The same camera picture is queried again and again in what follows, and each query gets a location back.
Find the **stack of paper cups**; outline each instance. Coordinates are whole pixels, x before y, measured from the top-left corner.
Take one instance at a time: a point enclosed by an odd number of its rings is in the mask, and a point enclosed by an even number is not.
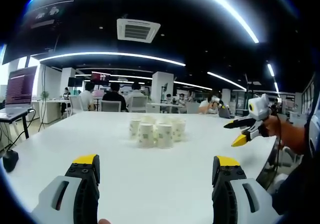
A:
[[[138,144],[142,148],[154,147],[154,126],[141,123],[139,126]]]
[[[138,136],[138,129],[140,125],[140,120],[133,119],[130,122],[130,139],[136,139]]]
[[[172,142],[172,126],[166,124],[159,124],[157,126],[158,139],[157,147],[159,148],[171,148],[173,145]]]
[[[182,141],[184,138],[185,122],[173,122],[172,123],[172,137],[174,142]]]

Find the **man in black shirt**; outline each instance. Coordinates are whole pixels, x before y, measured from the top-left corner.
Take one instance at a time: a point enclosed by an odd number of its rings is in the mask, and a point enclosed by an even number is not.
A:
[[[126,101],[124,97],[118,93],[120,89],[119,83],[111,83],[110,88],[111,88],[111,91],[107,92],[103,96],[102,100],[121,101],[121,111],[127,111]]]

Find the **table leg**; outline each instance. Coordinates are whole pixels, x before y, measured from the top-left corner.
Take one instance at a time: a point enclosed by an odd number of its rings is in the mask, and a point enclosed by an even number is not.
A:
[[[29,132],[28,132],[28,126],[26,125],[27,124],[26,122],[27,122],[26,121],[26,116],[23,116],[22,117],[22,124],[24,125],[23,126],[23,130],[25,131],[24,133],[25,133],[26,139],[28,139],[29,138]]]

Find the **ceiling air conditioner vent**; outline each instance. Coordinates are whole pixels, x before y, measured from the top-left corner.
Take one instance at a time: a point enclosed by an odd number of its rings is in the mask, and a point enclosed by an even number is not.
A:
[[[117,19],[116,28],[119,40],[151,43],[160,24],[142,20]]]

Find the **man in white shirt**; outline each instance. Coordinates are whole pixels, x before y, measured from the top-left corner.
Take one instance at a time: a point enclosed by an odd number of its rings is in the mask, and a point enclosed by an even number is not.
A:
[[[85,86],[85,91],[83,91],[80,94],[81,97],[81,102],[82,102],[82,107],[85,111],[88,110],[94,110],[95,108],[95,103],[94,103],[94,97],[92,95],[92,92],[94,91],[94,86],[95,84],[93,83],[86,83]]]
[[[125,99],[125,102],[127,105],[130,106],[130,103],[131,103],[133,97],[145,96],[143,93],[141,93],[140,89],[141,89],[141,85],[138,82],[134,82],[132,84],[132,92],[130,94],[128,94]]]

